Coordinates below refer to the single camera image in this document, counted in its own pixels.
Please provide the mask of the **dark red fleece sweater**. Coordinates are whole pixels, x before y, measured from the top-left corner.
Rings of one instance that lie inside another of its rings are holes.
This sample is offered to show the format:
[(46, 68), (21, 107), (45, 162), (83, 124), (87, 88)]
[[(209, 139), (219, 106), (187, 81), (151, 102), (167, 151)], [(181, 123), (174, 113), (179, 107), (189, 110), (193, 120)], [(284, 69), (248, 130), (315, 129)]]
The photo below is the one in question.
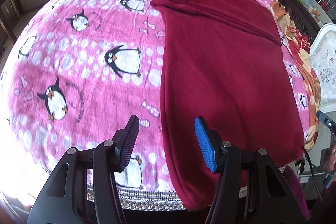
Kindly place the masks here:
[(299, 159), (303, 128), (270, 11), (256, 0), (152, 0), (151, 5), (165, 23), (163, 146), (185, 208), (209, 206), (218, 181), (195, 136), (199, 116), (240, 149), (264, 148), (277, 166)]

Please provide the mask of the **white ornate chair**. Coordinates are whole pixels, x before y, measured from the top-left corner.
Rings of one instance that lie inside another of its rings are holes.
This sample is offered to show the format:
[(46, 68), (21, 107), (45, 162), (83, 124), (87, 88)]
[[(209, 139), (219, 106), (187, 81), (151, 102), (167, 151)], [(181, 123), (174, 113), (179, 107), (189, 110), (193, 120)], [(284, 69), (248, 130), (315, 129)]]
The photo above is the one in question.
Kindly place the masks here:
[(310, 63), (321, 85), (319, 109), (335, 112), (335, 24), (328, 23), (320, 29), (310, 47)]

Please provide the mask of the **orange red floral blanket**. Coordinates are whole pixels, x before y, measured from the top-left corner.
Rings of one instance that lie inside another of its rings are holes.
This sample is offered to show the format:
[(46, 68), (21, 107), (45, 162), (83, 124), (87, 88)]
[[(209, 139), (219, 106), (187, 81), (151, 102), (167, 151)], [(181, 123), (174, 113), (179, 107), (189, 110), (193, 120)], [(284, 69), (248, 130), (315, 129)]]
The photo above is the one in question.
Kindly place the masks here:
[(321, 84), (318, 76), (310, 64), (310, 44), (307, 36), (302, 35), (291, 20), (285, 7), (278, 1), (270, 2), (270, 11), (278, 22), (284, 34), (285, 45), (294, 59), (294, 63), (303, 77), (303, 84), (307, 95), (307, 109), (309, 114), (309, 128), (305, 149), (310, 151), (316, 144), (319, 130), (317, 112), (321, 102)]

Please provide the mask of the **dark carved wooden headboard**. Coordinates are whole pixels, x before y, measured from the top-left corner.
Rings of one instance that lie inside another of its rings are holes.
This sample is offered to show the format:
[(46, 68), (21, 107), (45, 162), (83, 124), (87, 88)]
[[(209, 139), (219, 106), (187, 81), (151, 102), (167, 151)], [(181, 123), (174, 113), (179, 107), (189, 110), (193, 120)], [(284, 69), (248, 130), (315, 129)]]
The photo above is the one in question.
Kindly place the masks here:
[(306, 35), (310, 45), (314, 42), (320, 27), (311, 13), (299, 0), (278, 0), (289, 13), (296, 28), (301, 34)]

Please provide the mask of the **pink penguin fleece blanket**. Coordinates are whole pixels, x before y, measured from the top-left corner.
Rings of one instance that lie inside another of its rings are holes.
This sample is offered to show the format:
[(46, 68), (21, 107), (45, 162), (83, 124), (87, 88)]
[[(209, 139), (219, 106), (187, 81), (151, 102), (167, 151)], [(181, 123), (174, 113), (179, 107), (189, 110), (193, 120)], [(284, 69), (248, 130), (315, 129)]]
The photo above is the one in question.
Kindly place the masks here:
[(173, 193), (162, 143), (165, 24), (151, 0), (50, 0), (27, 24), (1, 79), (3, 117), (35, 164), (90, 149), (139, 117), (118, 186)]

